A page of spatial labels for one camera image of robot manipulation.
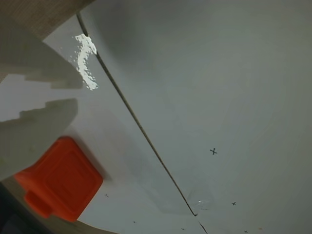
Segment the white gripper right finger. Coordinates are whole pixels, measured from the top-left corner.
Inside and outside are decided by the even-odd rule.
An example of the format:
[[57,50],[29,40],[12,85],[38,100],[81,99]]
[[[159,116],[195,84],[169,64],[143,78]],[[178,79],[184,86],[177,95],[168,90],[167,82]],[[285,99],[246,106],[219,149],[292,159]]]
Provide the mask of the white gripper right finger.
[[82,88],[82,77],[71,63],[20,27],[0,28],[0,72],[48,82],[54,89]]

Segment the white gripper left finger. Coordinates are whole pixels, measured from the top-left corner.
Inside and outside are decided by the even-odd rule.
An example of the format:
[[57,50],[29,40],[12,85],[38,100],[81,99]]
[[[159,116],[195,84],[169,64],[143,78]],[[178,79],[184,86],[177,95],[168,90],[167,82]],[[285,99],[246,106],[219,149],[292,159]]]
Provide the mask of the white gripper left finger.
[[33,165],[61,136],[78,113],[75,98],[46,102],[0,123],[0,179]]

